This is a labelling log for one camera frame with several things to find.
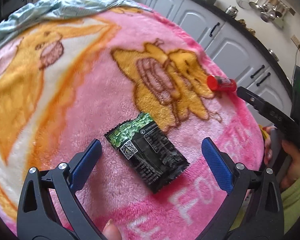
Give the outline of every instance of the power cord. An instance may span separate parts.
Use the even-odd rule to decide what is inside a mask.
[[[296,65],[297,65],[297,56],[298,56],[299,49],[300,49],[300,45],[299,45],[299,47],[297,48],[297,52],[296,52],[296,62],[295,62],[295,64],[294,64],[294,67],[296,67]]]

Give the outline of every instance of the pink fleece blanket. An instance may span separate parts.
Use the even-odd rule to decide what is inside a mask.
[[[245,103],[235,93],[211,92],[209,74],[224,76],[157,13],[115,8],[23,32],[0,50],[0,216],[16,232],[28,169],[55,168],[98,138],[103,156],[77,196],[100,230],[112,218],[123,239],[195,239],[226,196],[202,156],[202,140],[211,137],[250,169],[263,155]],[[191,164],[155,195],[103,136],[140,111]]]

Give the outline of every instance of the light blue cloth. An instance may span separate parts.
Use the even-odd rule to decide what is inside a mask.
[[[47,20],[71,19],[129,6],[147,11],[132,0],[39,0],[28,3],[0,23],[0,49],[25,29]]]

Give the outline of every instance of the green sleeve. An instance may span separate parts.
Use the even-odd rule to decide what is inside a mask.
[[[288,232],[300,216],[300,178],[281,193],[284,212],[284,233]]]

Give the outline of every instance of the wall outlet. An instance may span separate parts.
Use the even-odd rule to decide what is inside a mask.
[[[293,43],[297,46],[297,48],[300,46],[300,41],[298,40],[298,38],[295,36],[295,35],[293,35],[292,37],[291,37],[291,39],[292,39],[292,41],[293,41]]]

